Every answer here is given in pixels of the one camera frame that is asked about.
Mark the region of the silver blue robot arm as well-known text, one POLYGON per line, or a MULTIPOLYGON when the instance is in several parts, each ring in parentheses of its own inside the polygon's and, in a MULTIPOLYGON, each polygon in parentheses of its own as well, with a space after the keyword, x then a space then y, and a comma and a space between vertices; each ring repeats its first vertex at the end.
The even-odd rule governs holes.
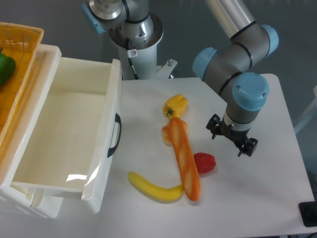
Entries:
MULTIPOLYGON (((203 49, 192 64, 194 73, 227 104, 223 117, 212 116, 207 129, 232 141, 240 154, 251 156, 258 142, 247 134, 269 86, 250 68, 276 50, 278 34, 268 25, 258 25, 241 0, 209 0, 207 5, 231 42, 223 52, 203 49)), ((163 26, 147 0, 89 0, 82 11, 94 30, 108 32, 117 46, 123 79, 158 78, 162 69, 157 68, 157 45, 163 26)))

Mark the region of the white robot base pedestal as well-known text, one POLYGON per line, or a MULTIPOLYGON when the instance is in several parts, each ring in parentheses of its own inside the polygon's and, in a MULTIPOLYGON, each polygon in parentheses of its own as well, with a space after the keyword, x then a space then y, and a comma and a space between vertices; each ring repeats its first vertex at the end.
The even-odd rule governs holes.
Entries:
POLYGON ((124 21, 109 36, 118 49, 123 80, 156 78, 157 45, 163 37, 158 16, 150 12, 142 22, 124 21))

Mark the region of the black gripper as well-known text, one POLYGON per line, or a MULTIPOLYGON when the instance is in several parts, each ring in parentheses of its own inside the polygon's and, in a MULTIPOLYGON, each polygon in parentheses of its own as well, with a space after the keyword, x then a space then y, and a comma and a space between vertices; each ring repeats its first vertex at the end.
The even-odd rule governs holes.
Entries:
POLYGON ((235 146, 238 146, 239 153, 238 157, 242 154, 251 157, 256 150, 258 145, 258 140, 255 138, 247 138, 247 134, 250 130, 237 131, 230 124, 226 124, 221 121, 217 114, 214 114, 206 125, 206 129, 212 134, 212 139, 215 139, 217 135, 225 136, 227 139, 232 141, 235 146))

